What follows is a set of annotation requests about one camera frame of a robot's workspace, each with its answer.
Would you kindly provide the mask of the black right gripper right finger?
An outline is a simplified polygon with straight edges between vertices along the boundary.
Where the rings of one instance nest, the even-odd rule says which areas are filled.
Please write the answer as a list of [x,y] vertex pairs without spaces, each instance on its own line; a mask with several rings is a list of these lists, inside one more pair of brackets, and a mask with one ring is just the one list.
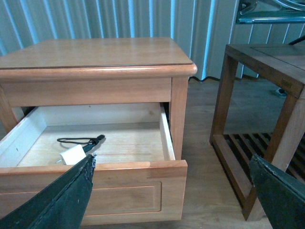
[[258,199],[274,229],[305,227],[305,185],[258,155],[250,161]]

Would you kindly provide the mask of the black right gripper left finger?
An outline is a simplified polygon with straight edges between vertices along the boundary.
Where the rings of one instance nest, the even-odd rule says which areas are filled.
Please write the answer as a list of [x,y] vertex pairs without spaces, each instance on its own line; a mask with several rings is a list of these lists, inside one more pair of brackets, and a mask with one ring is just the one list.
[[87,155],[0,220],[2,229],[78,229],[92,193],[96,160]]

